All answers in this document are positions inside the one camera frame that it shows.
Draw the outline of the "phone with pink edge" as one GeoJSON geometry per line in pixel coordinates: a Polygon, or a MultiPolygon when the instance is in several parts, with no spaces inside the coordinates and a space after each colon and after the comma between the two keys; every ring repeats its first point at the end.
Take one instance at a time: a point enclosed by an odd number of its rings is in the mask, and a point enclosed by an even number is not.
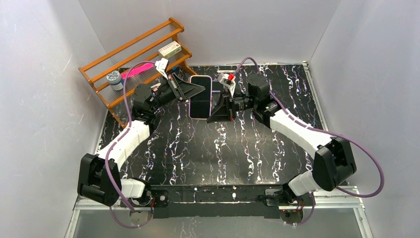
{"type": "Polygon", "coordinates": [[[194,75],[190,77],[190,82],[205,89],[190,99],[189,116],[192,119],[207,119],[211,113],[212,78],[208,75],[194,75]]]}

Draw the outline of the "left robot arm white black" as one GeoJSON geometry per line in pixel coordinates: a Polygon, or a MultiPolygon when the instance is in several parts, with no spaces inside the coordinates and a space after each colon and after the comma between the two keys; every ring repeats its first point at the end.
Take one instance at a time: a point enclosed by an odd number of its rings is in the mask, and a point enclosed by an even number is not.
{"type": "Polygon", "coordinates": [[[140,178],[122,179],[120,170],[134,150],[146,141],[158,126],[156,110],[174,100],[191,99],[207,89],[203,85],[182,80],[176,73],[156,84],[139,84],[128,110],[129,123],[105,148],[96,154],[85,154],[80,163],[77,193],[85,198],[113,206],[117,200],[129,208],[129,198],[143,199],[150,190],[140,178]]]}

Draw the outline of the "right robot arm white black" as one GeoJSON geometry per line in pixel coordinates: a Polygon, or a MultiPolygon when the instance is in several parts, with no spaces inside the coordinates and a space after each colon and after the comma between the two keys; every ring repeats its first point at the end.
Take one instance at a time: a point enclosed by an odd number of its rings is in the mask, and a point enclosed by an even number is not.
{"type": "Polygon", "coordinates": [[[261,74],[252,74],[246,94],[236,91],[235,76],[221,73],[218,81],[223,91],[207,123],[233,121],[238,111],[250,109],[254,118],[303,148],[314,160],[311,170],[282,185],[282,197],[292,200],[320,189],[332,191],[357,171],[350,142],[323,131],[289,112],[270,89],[261,74]]]}

